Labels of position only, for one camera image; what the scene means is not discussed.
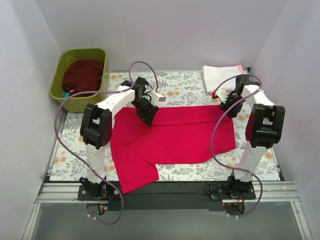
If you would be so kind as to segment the bright red t shirt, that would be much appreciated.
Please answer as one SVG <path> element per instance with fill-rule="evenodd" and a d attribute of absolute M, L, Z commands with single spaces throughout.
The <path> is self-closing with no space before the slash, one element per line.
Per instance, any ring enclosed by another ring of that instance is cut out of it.
<path fill-rule="evenodd" d="M 159 179 L 156 165 L 198 164 L 236 147 L 234 124 L 217 105 L 162 107 L 147 126 L 134 108 L 115 115 L 110 149 L 122 193 Z"/>

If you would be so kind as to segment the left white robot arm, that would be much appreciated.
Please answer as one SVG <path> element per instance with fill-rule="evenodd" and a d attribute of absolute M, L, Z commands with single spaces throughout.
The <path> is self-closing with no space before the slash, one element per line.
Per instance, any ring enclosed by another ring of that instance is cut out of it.
<path fill-rule="evenodd" d="M 90 103 L 84 109 L 80 135 L 85 144 L 86 163 L 89 167 L 86 177 L 81 177 L 79 181 L 85 192 L 95 200 L 103 199 L 107 193 L 106 184 L 103 183 L 106 179 L 105 150 L 112 138 L 116 114 L 128 104 L 132 104 L 137 116 L 150 127 L 159 110 L 156 104 L 166 100 L 157 90 L 148 92 L 149 86 L 148 81 L 142 77 L 138 77 L 135 82 L 126 80 L 105 100 L 96 104 Z"/>

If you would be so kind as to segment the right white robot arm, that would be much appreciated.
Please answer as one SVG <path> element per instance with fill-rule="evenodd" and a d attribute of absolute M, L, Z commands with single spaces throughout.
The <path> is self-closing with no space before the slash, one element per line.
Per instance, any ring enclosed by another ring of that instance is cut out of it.
<path fill-rule="evenodd" d="M 255 172 L 263 155 L 277 144 L 282 136 L 286 110 L 275 105 L 262 90 L 259 80 L 251 80 L 250 74 L 239 74 L 228 78 L 223 83 L 235 80 L 234 90 L 227 92 L 219 84 L 212 94 L 221 100 L 219 108 L 228 118 L 235 118 L 246 102 L 251 113 L 245 129 L 246 145 L 239 166 L 228 177 L 227 195 L 237 199 L 253 191 L 252 173 Z"/>

